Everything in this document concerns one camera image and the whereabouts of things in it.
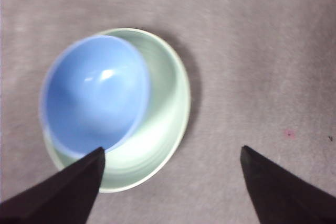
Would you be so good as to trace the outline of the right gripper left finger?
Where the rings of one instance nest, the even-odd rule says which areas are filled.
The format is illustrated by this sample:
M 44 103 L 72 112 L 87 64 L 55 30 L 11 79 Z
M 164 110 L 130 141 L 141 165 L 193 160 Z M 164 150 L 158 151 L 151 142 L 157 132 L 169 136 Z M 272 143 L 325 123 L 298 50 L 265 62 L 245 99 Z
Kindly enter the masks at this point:
M 1 223 L 86 223 L 105 165 L 99 147 L 45 181 L 1 203 Z

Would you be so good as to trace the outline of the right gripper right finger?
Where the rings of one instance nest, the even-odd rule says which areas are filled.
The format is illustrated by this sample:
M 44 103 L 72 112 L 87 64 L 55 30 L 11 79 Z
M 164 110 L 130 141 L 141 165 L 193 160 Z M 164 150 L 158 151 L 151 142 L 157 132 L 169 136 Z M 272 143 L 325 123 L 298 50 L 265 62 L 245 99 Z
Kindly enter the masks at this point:
M 260 223 L 335 223 L 335 197 L 245 145 L 240 163 Z

